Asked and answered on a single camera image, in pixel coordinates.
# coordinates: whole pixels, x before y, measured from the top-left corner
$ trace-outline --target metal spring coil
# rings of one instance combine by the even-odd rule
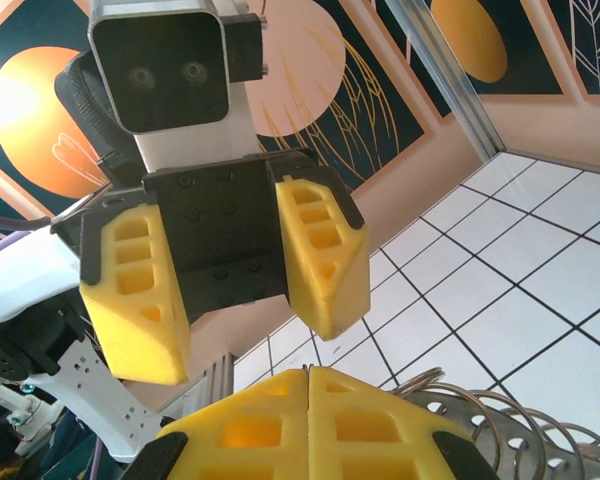
[[[434,368],[392,393],[466,428],[501,480],[600,480],[599,435],[495,392],[439,383],[443,376]]]

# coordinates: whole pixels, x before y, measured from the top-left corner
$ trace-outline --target yellow gripper pad cutout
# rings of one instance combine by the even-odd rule
[[[186,381],[189,323],[158,205],[114,217],[100,231],[100,258],[83,261],[100,261],[99,282],[82,280],[80,293],[113,375]]]
[[[170,423],[128,472],[134,480],[498,478],[459,425],[330,368],[287,370]]]
[[[168,479],[307,480],[307,408],[307,374],[288,370],[170,423],[158,437],[188,440]]]
[[[291,309],[322,339],[370,307],[369,232],[353,228],[329,187],[284,176],[276,183]]]

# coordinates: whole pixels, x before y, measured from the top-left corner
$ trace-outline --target purple cable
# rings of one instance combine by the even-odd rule
[[[96,438],[96,448],[93,451],[93,462],[91,462],[91,473],[89,480],[98,480],[98,469],[100,468],[100,457],[102,456],[102,440]]]
[[[0,240],[0,251],[7,248],[9,245],[17,242],[22,237],[26,237],[31,232],[13,232]]]

